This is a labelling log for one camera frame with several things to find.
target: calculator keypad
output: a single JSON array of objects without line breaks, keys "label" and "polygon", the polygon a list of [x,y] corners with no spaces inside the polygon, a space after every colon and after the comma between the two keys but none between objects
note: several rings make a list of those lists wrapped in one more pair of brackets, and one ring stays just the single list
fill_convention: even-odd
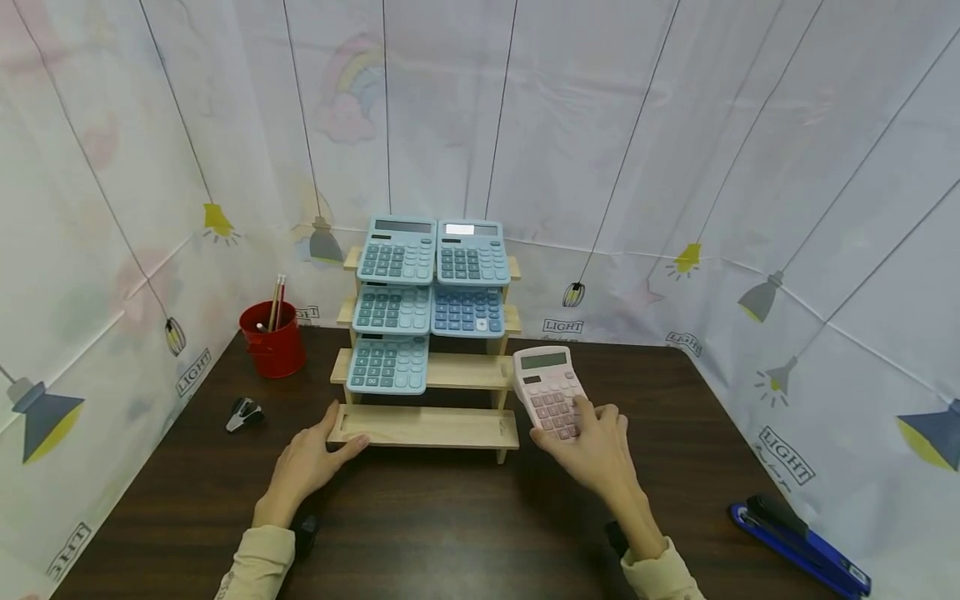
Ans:
[{"label": "calculator keypad", "polygon": [[500,288],[434,286],[431,330],[436,335],[454,337],[503,337]]},{"label": "calculator keypad", "polygon": [[368,240],[359,265],[364,281],[423,284],[433,280],[433,239],[411,237],[406,241]]},{"label": "calculator keypad", "polygon": [[357,336],[347,389],[358,394],[417,395],[426,390],[427,336]]},{"label": "calculator keypad", "polygon": [[365,284],[353,311],[353,329],[393,335],[428,333],[432,296],[429,286]]},{"label": "calculator keypad", "polygon": [[585,396],[573,371],[540,374],[540,383],[521,384],[522,401],[534,425],[559,440],[575,440],[580,436],[580,410],[573,403],[575,396]]},{"label": "calculator keypad", "polygon": [[471,240],[440,245],[437,267],[442,283],[453,285],[503,285],[510,282],[510,269],[503,243]]}]

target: white fabric backdrop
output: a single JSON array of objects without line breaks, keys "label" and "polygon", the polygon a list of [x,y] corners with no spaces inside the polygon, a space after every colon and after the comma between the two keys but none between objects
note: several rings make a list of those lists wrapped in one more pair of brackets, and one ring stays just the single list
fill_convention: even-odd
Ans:
[{"label": "white fabric backdrop", "polygon": [[26,464],[0,406],[5,597],[51,593],[272,274],[333,324],[386,212],[502,222],[526,337],[682,348],[874,597],[955,595],[960,5],[142,7],[0,0],[0,366],[84,400]]}]

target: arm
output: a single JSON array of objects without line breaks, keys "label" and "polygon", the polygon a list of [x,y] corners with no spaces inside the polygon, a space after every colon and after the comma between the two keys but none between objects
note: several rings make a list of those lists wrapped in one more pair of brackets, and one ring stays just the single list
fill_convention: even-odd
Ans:
[{"label": "arm", "polygon": [[660,532],[650,501],[636,481],[627,418],[612,404],[594,409],[582,396],[574,402],[581,422],[576,442],[561,442],[541,429],[531,430],[531,438],[610,508],[630,544],[620,565],[637,597],[704,600],[673,542]]},{"label": "arm", "polygon": [[288,529],[306,496],[323,487],[370,439],[358,436],[336,452],[326,438],[337,419],[336,401],[324,420],[299,432],[276,461],[267,492],[253,509],[253,523],[233,555],[215,600],[273,600],[294,560],[294,532]]}]

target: beige sleeve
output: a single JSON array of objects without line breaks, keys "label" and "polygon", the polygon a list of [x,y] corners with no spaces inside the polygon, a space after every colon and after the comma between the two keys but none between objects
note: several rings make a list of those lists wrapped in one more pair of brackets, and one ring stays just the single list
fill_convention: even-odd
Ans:
[{"label": "beige sleeve", "polygon": [[636,596],[641,600],[705,600],[673,541],[667,538],[666,543],[666,552],[658,559],[637,562],[629,549],[620,559]]},{"label": "beige sleeve", "polygon": [[274,600],[294,561],[294,532],[273,525],[248,529],[215,600]]}]

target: pink calculator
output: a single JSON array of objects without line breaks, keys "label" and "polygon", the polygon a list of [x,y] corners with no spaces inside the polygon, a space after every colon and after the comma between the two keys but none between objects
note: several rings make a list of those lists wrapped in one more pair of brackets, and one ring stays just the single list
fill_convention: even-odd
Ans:
[{"label": "pink calculator", "polygon": [[580,436],[574,396],[586,396],[573,372],[566,346],[539,346],[514,352],[514,390],[535,427],[571,441]]}]

